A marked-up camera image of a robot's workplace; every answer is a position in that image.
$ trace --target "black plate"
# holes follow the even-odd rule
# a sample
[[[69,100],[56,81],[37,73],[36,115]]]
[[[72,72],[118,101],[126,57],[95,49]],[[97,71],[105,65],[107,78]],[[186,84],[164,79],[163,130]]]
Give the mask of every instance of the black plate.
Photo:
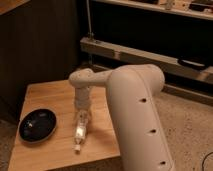
[[[37,142],[47,138],[56,126],[56,116],[48,109],[30,112],[19,126],[20,137],[27,142]]]

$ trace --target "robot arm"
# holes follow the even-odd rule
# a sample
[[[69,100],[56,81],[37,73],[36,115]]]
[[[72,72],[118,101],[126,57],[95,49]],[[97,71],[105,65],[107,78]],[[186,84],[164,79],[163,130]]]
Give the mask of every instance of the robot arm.
[[[126,171],[175,171],[152,98],[164,86],[164,75],[158,67],[127,65],[97,74],[87,69],[71,74],[69,80],[75,87],[78,111],[89,111],[88,86],[106,87],[107,103]]]

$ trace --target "terrazzo floor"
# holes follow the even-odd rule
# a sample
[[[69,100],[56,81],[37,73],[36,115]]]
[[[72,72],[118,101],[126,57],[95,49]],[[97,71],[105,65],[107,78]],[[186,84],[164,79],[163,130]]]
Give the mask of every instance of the terrazzo floor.
[[[166,93],[155,97],[176,171],[201,171],[204,156],[213,151],[213,107]],[[0,171],[6,171],[17,127],[0,122]],[[123,171],[121,158],[96,161],[57,171]],[[205,162],[213,171],[213,155]]]

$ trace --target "cable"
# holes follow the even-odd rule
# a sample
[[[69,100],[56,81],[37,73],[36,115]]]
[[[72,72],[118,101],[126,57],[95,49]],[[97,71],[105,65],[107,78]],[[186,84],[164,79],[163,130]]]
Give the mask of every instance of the cable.
[[[210,153],[206,154],[206,156],[203,158],[203,161],[202,161],[202,171],[205,171],[205,161],[206,161],[206,159],[207,159],[210,155],[212,155],[212,154],[213,154],[213,152],[210,152]]]

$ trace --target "wooden tabletop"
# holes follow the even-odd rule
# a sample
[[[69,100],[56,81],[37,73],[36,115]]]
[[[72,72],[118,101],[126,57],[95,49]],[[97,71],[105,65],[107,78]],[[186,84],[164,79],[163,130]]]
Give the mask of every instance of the wooden tabletop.
[[[0,15],[4,14],[30,0],[0,0]]]
[[[81,153],[75,154],[73,87],[68,81],[29,85],[20,120],[35,109],[47,108],[55,112],[57,128],[48,140],[30,146],[17,133],[9,171],[50,170],[119,156],[105,89],[93,88],[91,97],[93,116],[89,133]]]

